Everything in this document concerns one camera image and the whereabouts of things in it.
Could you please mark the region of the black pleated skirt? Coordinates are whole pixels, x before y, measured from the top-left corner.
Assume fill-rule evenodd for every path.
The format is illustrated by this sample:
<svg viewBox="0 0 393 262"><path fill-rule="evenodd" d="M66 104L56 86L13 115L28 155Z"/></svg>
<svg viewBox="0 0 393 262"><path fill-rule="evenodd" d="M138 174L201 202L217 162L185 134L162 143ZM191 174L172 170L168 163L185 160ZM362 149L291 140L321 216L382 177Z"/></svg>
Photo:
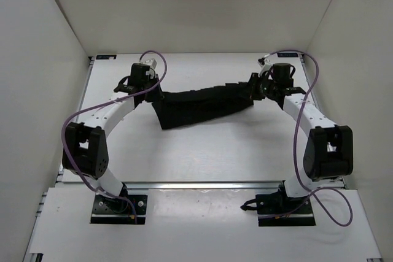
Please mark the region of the black pleated skirt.
<svg viewBox="0 0 393 262"><path fill-rule="evenodd" d="M203 123L241 112L254 105L246 83L190 90L163 92L152 102L163 130Z"/></svg>

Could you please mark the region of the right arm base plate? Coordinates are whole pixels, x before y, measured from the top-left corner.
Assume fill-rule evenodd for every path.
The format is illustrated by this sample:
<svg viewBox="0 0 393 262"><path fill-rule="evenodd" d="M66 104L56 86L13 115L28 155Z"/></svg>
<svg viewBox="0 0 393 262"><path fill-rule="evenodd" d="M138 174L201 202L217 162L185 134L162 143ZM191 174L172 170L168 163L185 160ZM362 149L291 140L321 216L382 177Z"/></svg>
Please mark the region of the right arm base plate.
<svg viewBox="0 0 393 262"><path fill-rule="evenodd" d="M290 198L280 192L256 195L241 207L256 211L259 227L315 226L313 208L306 197Z"/></svg>

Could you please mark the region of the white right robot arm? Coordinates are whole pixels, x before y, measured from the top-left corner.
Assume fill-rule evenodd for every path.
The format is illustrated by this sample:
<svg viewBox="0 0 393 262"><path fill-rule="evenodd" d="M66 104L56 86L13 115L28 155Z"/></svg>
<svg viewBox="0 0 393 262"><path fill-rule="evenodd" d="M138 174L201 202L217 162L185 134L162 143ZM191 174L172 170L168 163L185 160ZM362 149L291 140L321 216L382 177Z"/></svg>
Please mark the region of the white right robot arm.
<svg viewBox="0 0 393 262"><path fill-rule="evenodd" d="M271 63L261 58L261 67L252 98L270 99L295 120L295 130L307 136L302 164L295 165L295 175L284 181L283 193L275 198L276 208L289 213L297 198L353 172L353 133L348 126L327 118L309 99L307 92L294 85L295 67L289 63Z"/></svg>

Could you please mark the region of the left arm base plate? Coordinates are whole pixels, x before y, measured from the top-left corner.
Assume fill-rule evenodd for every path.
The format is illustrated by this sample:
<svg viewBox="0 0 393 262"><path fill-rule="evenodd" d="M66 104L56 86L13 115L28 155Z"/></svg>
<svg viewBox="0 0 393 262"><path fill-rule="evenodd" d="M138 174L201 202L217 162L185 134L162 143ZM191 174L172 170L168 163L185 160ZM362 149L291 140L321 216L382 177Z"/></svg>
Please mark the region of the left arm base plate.
<svg viewBox="0 0 393 262"><path fill-rule="evenodd" d="M90 223L102 225L144 225L147 213L147 195L128 195L136 213L126 201L96 195Z"/></svg>

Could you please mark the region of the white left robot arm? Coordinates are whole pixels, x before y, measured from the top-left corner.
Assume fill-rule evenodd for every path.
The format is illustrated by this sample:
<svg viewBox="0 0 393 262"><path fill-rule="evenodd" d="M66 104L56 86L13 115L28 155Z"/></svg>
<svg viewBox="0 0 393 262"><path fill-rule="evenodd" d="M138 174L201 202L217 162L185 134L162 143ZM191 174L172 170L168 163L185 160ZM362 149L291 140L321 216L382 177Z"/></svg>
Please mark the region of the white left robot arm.
<svg viewBox="0 0 393 262"><path fill-rule="evenodd" d="M128 193L125 184L108 168L107 138L124 117L153 93L147 91L149 88L158 90L156 66L153 58L134 63L130 75L119 81L108 103L94 110L88 120L70 122L64 130L68 150L63 151L63 167L84 179L116 212L128 206Z"/></svg>

